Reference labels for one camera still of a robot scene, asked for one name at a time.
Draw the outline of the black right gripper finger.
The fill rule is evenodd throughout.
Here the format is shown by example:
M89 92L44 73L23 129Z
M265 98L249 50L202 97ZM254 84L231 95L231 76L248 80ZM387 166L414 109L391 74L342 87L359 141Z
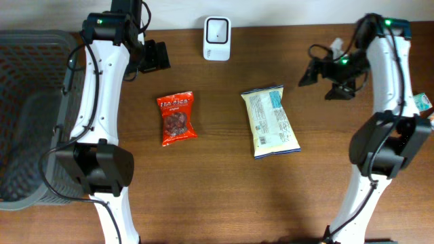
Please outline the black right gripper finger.
M351 100L355 97L355 90L346 85L332 84L331 90L325 95L326 100Z
M321 72L322 62L320 60L311 60L305 73L298 83L299 87L312 85L317 82L318 74Z

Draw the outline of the red snack package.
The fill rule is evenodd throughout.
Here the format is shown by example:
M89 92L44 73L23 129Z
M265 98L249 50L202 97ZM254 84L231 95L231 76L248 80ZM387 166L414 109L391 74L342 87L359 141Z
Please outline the red snack package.
M193 102L191 91L157 98L163 120L162 146L197 137L191 124Z

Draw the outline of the beige snack bag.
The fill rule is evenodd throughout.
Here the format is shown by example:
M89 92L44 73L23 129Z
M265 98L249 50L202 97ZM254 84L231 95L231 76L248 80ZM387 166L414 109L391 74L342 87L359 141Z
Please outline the beige snack bag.
M281 104L283 85L245 91L241 97L248 112L255 159L301 151Z

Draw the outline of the green tissue pack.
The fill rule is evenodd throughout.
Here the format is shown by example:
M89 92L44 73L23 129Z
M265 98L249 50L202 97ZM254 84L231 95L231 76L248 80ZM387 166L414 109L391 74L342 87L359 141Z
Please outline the green tissue pack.
M424 112L433 107L426 93L416 94L413 96L415 105L420 112Z

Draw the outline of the orange tissue pack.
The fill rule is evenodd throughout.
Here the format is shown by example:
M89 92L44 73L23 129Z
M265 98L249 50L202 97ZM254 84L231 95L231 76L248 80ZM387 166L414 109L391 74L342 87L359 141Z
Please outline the orange tissue pack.
M429 119L429 121L430 121L431 124L434 124L434 113L430 114L428 116L428 119Z

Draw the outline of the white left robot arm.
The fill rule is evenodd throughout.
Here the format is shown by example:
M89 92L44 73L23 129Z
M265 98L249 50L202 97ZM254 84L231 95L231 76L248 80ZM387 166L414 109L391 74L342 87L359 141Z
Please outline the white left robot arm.
M96 206L106 243L140 243L129 203L134 157L119 147L117 117L121 86L139 73L170 67L164 42L145 40L145 1L113 1L109 11L91 13L80 36L85 81L70 140L53 149L73 182Z

